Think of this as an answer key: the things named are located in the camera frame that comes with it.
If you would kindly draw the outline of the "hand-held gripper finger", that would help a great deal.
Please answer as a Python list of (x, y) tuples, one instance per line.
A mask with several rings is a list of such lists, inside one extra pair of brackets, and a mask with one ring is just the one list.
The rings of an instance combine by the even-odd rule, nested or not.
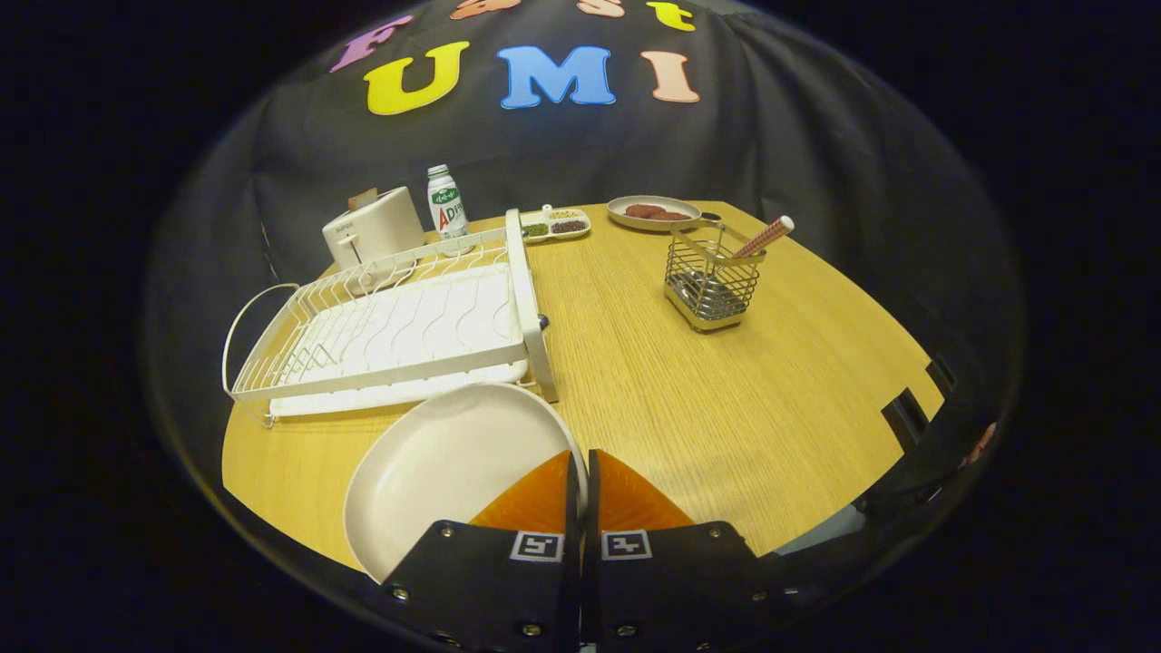
[(433, 652), (576, 652), (580, 521), (567, 460), (562, 531), (433, 521), (382, 582), (382, 617)]
[(607, 525), (612, 455), (589, 453), (585, 640), (596, 652), (756, 652), (789, 623), (791, 600), (726, 521)]

